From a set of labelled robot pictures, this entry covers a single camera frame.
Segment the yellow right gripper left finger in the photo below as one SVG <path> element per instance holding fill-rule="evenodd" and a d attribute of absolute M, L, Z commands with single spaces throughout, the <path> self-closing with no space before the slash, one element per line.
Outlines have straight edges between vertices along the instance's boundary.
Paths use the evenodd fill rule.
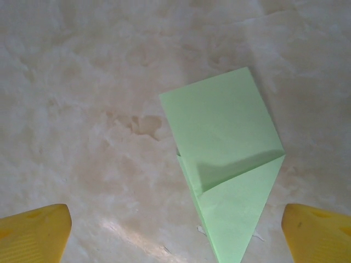
<path fill-rule="evenodd" d="M 1 262 L 60 262 L 71 228 L 66 204 L 1 218 Z"/>

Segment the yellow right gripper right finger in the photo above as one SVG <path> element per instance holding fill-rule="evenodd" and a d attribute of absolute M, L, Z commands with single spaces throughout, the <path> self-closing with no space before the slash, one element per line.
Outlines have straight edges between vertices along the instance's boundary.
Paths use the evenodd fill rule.
<path fill-rule="evenodd" d="M 294 262 L 350 262 L 350 216 L 287 204 L 282 230 Z"/>

